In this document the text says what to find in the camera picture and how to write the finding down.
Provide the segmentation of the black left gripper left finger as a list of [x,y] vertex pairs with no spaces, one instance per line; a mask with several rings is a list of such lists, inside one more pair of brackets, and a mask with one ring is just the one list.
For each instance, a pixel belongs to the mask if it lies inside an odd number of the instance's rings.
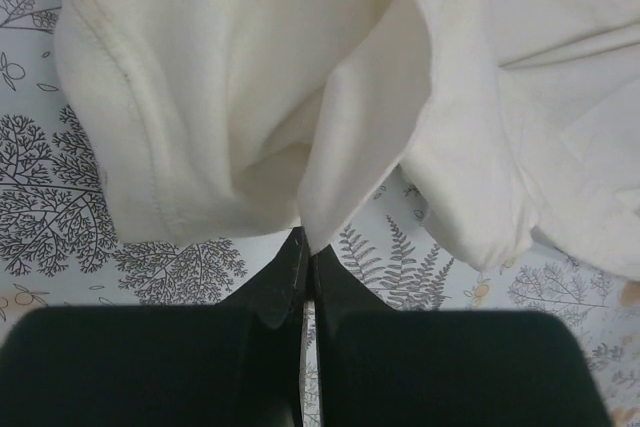
[[309,248],[294,229],[201,306],[48,307],[1,347],[5,426],[299,426]]

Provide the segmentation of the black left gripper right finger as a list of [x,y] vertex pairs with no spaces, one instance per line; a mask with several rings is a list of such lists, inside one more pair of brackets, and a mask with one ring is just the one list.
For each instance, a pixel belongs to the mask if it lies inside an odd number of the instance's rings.
[[399,311],[331,249],[310,262],[326,426],[607,426],[570,330],[526,310]]

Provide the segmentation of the cream white t shirt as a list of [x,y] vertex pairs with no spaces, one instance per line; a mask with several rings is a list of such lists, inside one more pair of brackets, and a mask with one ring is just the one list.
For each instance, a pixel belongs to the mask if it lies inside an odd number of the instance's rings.
[[395,169],[485,270],[639,276],[639,0],[61,0],[62,89],[123,242],[302,226]]

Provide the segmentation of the floral patterned table mat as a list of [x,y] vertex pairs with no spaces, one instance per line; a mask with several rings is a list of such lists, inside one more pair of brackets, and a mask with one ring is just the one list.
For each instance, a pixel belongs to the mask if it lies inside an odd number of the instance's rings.
[[[284,236],[124,245],[90,143],[54,75],[59,0],[1,0],[1,327],[54,305],[211,304]],[[417,191],[390,177],[334,241],[343,265],[402,310],[529,308],[578,337],[616,426],[639,422],[639,288],[538,248],[478,273],[422,228]]]

